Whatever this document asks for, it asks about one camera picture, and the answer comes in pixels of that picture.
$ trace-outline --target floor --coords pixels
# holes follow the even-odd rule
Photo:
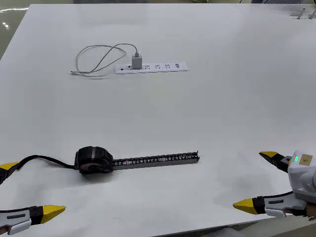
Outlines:
[[[192,2],[194,0],[151,0],[155,3]],[[15,30],[19,26],[30,4],[34,3],[73,3],[73,0],[1,0],[0,1],[0,59],[5,52]],[[209,3],[239,3],[239,0],[209,0]],[[269,219],[252,225],[234,227],[248,237],[312,237],[316,233],[315,222],[309,222],[304,217],[288,217],[284,219]],[[175,235],[177,237],[200,237],[212,230]]]

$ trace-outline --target electrical outlet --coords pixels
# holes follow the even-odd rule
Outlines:
[[[128,73],[159,73],[159,72],[179,72],[187,71],[188,67],[185,62],[173,63],[143,63],[143,69],[132,69],[131,64],[115,65],[115,74]]]

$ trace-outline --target white table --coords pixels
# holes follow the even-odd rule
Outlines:
[[[90,145],[115,158],[198,150],[200,161],[97,179],[31,161],[1,185],[0,209],[67,209],[17,236],[148,237],[268,218],[232,203],[290,190],[258,152],[316,153],[313,6],[289,16],[302,7],[32,5],[0,62],[1,163],[32,154],[73,163]],[[144,62],[186,61],[189,71],[68,74],[81,48],[119,42],[137,45]]]

